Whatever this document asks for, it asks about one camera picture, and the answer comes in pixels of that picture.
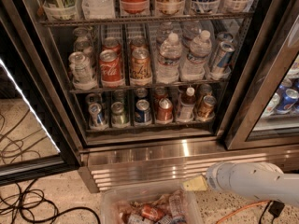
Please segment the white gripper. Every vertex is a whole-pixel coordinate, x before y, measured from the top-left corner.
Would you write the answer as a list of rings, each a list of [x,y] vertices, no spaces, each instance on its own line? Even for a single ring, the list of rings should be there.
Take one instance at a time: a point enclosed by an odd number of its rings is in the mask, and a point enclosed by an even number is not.
[[[206,170],[206,179],[202,175],[195,176],[183,182],[187,191],[206,191],[207,184],[214,190],[235,191],[233,172],[236,164],[232,162],[219,162],[211,165]]]

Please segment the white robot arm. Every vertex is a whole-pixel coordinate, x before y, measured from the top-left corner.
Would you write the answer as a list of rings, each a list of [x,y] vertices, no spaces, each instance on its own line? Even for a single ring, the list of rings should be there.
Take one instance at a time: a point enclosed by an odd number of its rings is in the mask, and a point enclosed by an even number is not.
[[[218,162],[205,175],[182,183],[187,191],[230,191],[256,201],[277,201],[299,207],[299,174],[284,174],[269,162]]]

